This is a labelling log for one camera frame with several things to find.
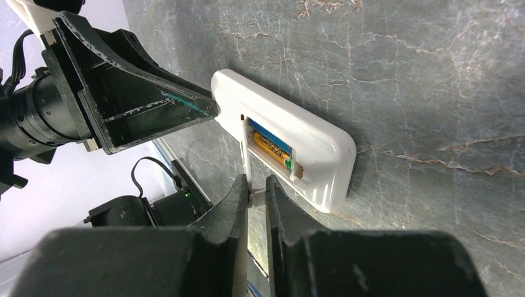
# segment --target cable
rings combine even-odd
[[[137,161],[137,163],[135,163],[135,165],[133,166],[133,169],[131,169],[131,180],[133,181],[133,183],[135,184],[135,186],[139,190],[139,198],[142,198],[142,196],[144,195],[144,190],[143,190],[142,186],[139,184],[139,182],[137,181],[137,179],[135,178],[135,168],[137,168],[137,165],[142,160],[150,160],[150,161],[154,162],[155,164],[160,166],[164,171],[166,171],[166,173],[169,175],[169,177],[171,177],[173,180],[177,179],[177,177],[161,161],[159,161],[159,160],[157,160],[157,159],[155,159],[153,157],[140,158]]]
[[[25,77],[25,56],[24,56],[24,38],[33,34],[33,31],[24,31],[13,47],[13,68],[11,76],[6,80],[4,85],[4,94],[10,97],[20,80]]]

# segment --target gray marble wall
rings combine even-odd
[[[209,88],[232,68],[358,144],[344,229],[439,229],[492,296],[525,296],[525,2],[125,0],[163,67]],[[215,201],[242,172],[215,122],[166,139]],[[269,174],[255,161],[256,184]],[[249,248],[267,267],[264,209]]]

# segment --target green paint mark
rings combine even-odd
[[[202,113],[202,114],[205,115],[205,116],[209,116],[209,114],[208,114],[206,111],[200,109],[198,106],[195,106],[193,103],[188,102],[188,101],[186,101],[186,100],[184,100],[184,99],[182,99],[182,98],[180,98],[180,97],[178,97],[178,96],[175,96],[175,95],[173,95],[173,94],[166,93],[166,92],[164,92],[163,90],[159,90],[159,91],[160,91],[160,94],[161,94],[162,96],[165,96],[165,97],[167,97],[168,99],[172,99],[172,100],[175,100],[175,101],[177,101],[177,102],[180,102],[180,103],[186,105],[187,107],[192,108],[192,109],[194,109],[194,110],[196,110],[196,111]]]

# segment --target yellow battery label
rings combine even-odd
[[[266,137],[261,135],[259,132],[253,133],[253,141],[262,148],[266,153],[274,157],[279,163],[283,164],[286,168],[292,169],[292,162],[290,161],[290,155],[284,152],[280,147],[275,145],[273,142],[268,140]]]

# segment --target black cylindrical motor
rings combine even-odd
[[[30,158],[78,140],[76,125],[49,74],[0,100],[0,153],[5,157]]]

